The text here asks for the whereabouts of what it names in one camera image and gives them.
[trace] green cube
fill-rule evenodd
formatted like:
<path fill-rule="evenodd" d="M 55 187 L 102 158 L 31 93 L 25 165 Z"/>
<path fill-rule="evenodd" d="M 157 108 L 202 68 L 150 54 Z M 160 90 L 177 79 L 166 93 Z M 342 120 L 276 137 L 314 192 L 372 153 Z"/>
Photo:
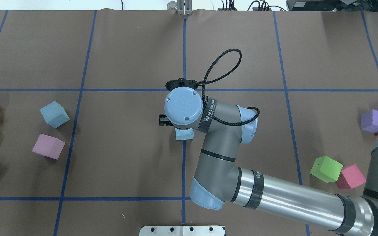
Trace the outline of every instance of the green cube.
<path fill-rule="evenodd" d="M 338 180 L 343 164 L 328 156 L 316 158 L 310 174 L 323 180 L 326 183 Z"/>

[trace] metal clamp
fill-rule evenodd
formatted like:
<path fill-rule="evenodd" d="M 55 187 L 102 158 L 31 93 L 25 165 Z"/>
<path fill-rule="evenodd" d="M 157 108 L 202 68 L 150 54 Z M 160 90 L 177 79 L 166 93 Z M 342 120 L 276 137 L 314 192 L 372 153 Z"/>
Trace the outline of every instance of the metal clamp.
<path fill-rule="evenodd" d="M 177 0 L 177 15 L 192 15 L 192 0 Z"/>

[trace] metal bracket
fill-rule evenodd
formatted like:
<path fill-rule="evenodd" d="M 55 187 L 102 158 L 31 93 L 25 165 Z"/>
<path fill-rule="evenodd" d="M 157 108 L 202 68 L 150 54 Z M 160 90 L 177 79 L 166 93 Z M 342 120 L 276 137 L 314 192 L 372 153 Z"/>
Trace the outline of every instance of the metal bracket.
<path fill-rule="evenodd" d="M 177 15 L 192 15 L 192 0 L 177 0 Z"/>
<path fill-rule="evenodd" d="M 225 236 L 225 226 L 146 226 L 139 236 Z"/>

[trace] dark purple cube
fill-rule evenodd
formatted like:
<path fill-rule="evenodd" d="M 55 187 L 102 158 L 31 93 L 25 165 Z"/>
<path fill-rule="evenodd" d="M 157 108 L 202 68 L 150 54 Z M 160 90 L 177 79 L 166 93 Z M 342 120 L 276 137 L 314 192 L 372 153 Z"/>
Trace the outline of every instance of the dark purple cube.
<path fill-rule="evenodd" d="M 371 110 L 361 116 L 361 130 L 378 132 L 378 110 Z"/>

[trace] white mounting plate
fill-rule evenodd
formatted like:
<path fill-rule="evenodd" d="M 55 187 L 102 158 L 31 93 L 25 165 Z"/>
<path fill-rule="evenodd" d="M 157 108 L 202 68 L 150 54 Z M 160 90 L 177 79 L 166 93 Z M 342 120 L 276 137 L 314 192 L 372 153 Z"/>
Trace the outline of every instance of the white mounting plate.
<path fill-rule="evenodd" d="M 225 226 L 146 226 L 139 231 L 139 236 L 163 235 L 225 236 Z"/>

